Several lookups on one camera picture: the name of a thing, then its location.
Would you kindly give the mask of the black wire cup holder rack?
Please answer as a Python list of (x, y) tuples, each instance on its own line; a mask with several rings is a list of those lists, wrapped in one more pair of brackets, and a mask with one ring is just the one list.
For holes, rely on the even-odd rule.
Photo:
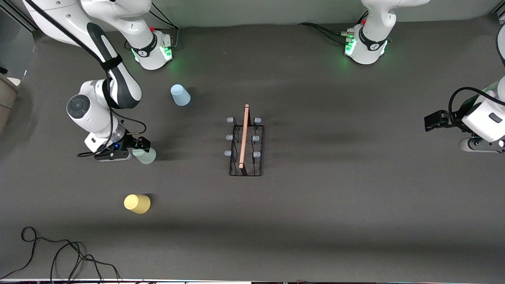
[(226, 136), (230, 149), (224, 155), (228, 158), (228, 174), (232, 177), (263, 176), (265, 160), (265, 126), (259, 117), (251, 117), (251, 108), (245, 104), (242, 122), (234, 117), (226, 119), (232, 123), (232, 133)]

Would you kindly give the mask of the beige box beside table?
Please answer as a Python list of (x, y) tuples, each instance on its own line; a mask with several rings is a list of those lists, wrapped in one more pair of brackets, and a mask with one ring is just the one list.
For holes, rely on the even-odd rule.
[(0, 67), (0, 136), (2, 135), (19, 92), (21, 79), (7, 77)]

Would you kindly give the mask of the light blue plastic cup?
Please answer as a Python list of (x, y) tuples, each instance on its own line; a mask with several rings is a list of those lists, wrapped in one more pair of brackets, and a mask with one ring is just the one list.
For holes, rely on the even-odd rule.
[(191, 101), (191, 95), (180, 84), (175, 84), (170, 88), (172, 98), (177, 106), (186, 106)]

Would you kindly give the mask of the yellow plastic cup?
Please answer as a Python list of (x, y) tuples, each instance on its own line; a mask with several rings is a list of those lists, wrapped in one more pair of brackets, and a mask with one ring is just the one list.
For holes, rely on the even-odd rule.
[(124, 207), (135, 214), (144, 214), (150, 209), (151, 200), (143, 194), (130, 194), (124, 198)]

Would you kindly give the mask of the pale green plastic cup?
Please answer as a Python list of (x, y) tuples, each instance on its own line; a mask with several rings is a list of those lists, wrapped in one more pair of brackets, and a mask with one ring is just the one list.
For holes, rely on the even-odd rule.
[(142, 164), (150, 164), (156, 158), (156, 151), (154, 148), (145, 149), (132, 149), (132, 154)]

